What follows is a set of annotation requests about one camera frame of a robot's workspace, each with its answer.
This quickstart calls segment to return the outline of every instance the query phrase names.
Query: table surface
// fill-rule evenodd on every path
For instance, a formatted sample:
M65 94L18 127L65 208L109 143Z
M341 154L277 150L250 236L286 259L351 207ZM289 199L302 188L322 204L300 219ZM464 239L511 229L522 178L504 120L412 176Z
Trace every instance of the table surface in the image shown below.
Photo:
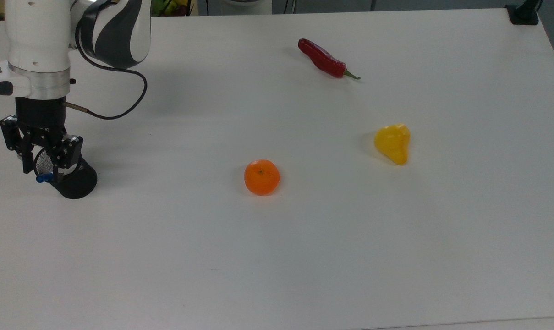
M7 41L0 23L0 61ZM361 81L297 49L307 38ZM141 90L71 54L68 100ZM153 19L130 115L69 111L66 200L0 133L0 330L352 330L554 317L554 52L505 9ZM0 119L15 113L0 97ZM393 165L374 132L411 130ZM271 159L266 197L243 169Z

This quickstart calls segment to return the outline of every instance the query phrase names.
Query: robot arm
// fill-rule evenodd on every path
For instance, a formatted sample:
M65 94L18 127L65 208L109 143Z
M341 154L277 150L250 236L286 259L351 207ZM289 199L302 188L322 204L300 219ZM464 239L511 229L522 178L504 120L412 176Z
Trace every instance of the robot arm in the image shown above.
M16 97L16 115L0 126L24 173L34 170L67 198L93 190L97 175L82 158L83 138L65 130L69 51L78 39L82 55L117 69L138 64L150 47L150 9L151 0L6 0L10 50L0 63L0 95Z
M151 45L150 1L71 0L71 46L80 33L85 54L127 69L147 57Z

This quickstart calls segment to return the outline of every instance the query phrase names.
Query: black cable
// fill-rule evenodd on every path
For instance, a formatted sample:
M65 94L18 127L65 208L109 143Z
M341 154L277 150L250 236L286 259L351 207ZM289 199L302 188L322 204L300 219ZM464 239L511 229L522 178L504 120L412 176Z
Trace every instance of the black cable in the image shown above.
M140 78L143 79L143 82L144 82L144 88L143 88L143 92L142 94L140 94L140 97L138 98L138 100L136 100L136 102L134 102L134 104L126 111L124 111L124 113L120 114L120 115L114 115L112 117L107 117L105 115L98 115L97 113L94 113L92 111L89 111L88 110L88 114L96 117L96 118L99 118L99 119L104 119L105 121L112 121L113 119L118 119L120 117L124 117L126 115L128 115L128 113L130 113L130 111L134 110L134 108L136 108L136 106L138 106L138 103L140 103L143 98L144 98L144 95L147 93L147 78L145 76L143 76L142 73L140 72L137 72L137 71L132 71L132 70L128 70L128 69L118 69L117 67L109 67L109 66L104 66L104 65L100 65L98 63L95 63L94 61L92 61L91 59L88 58L88 55L86 55L84 52L83 52L83 48L79 42L79 31L80 31L80 27L81 27L81 24L78 23L77 24L77 27L75 28L75 44L77 45L77 50L79 50L79 53L82 55L82 57L88 61L91 65L93 65L94 67L98 67L99 69L103 69L103 70L107 70L107 71L115 71L115 72L125 72L125 73L132 73L133 75L137 75L139 76Z
M166 10L167 8L169 8L169 5L170 5L170 2L171 2L171 1L172 1L172 0L169 0L169 1L167 2L167 4L165 5L165 7L163 8L163 10L161 10L161 12L159 13L159 17L161 17L161 16L163 15L163 13L165 12L165 10Z

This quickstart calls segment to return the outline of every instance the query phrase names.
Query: yellow pepper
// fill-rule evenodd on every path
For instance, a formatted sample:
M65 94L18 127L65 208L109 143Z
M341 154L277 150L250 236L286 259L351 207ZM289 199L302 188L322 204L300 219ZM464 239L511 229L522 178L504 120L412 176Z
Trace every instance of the yellow pepper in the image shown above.
M405 124L394 124L382 127L375 134L375 147L397 165L407 162L409 129Z

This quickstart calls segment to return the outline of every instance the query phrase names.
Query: orange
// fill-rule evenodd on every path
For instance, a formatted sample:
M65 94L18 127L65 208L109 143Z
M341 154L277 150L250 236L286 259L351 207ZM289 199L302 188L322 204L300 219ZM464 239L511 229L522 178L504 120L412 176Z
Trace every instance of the orange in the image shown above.
M280 179L279 170L270 160L253 161L244 170L246 188L260 196L270 194L277 187Z

